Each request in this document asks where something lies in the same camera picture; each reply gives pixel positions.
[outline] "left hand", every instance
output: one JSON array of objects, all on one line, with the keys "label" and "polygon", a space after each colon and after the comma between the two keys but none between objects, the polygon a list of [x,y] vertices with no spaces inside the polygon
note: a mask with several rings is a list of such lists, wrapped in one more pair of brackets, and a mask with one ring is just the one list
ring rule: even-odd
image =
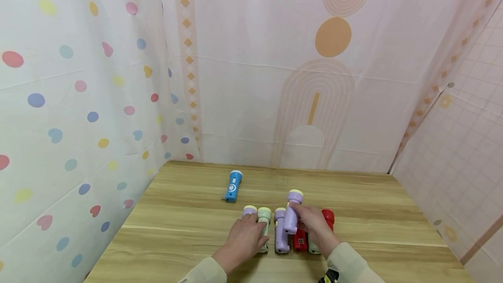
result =
[{"label": "left hand", "polygon": [[242,219],[237,219],[225,244],[213,254],[213,259],[227,275],[255,256],[269,240],[269,236],[262,236],[267,223],[257,223],[257,219],[257,214],[246,214]]}]

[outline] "sleeve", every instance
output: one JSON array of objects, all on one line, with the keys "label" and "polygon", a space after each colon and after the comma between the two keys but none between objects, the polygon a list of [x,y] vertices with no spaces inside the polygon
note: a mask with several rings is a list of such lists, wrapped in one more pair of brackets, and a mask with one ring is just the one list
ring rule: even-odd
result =
[{"label": "sleeve", "polygon": [[178,283],[225,283],[227,274],[222,267],[213,259],[208,257],[203,259],[194,269]]},{"label": "sleeve", "polygon": [[337,283],[384,283],[367,261],[348,243],[341,243],[330,254],[328,267],[339,272]]}]

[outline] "hand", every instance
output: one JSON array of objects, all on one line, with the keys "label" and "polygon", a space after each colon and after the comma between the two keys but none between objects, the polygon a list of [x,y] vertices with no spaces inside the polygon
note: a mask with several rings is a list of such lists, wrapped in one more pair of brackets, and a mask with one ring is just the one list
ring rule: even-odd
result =
[{"label": "hand", "polygon": [[317,207],[302,206],[294,202],[291,202],[289,206],[300,217],[299,228],[309,233],[308,236],[318,246],[320,253],[325,259],[328,259],[328,256],[330,256],[341,241],[335,236],[330,226],[328,226],[321,210]]},{"label": "hand", "polygon": [[246,214],[242,219],[237,219],[225,244],[213,254],[213,259],[227,275],[255,256],[269,240],[269,236],[262,236],[267,223],[257,223],[257,219],[257,214]]}]

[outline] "blue flashlight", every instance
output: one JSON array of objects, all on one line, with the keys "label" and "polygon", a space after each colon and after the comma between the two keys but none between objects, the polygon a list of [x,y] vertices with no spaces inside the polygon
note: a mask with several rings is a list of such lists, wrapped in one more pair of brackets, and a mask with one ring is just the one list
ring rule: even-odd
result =
[{"label": "blue flashlight", "polygon": [[239,184],[243,178],[243,173],[238,170],[231,171],[231,176],[229,177],[229,187],[227,188],[227,193],[222,197],[225,202],[236,202],[238,198]]}]

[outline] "wooden table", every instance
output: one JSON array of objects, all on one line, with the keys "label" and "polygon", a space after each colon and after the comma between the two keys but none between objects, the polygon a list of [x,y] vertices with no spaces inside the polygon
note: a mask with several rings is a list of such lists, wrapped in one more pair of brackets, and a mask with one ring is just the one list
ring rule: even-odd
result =
[{"label": "wooden table", "polygon": [[[243,172],[238,202],[220,198],[233,169]],[[247,204],[284,207],[287,193],[335,213],[335,233],[348,241],[387,283],[473,283],[395,178],[248,166],[170,162],[161,168],[86,283],[177,282],[221,246]],[[317,282],[320,256],[257,256],[228,282]]]}]

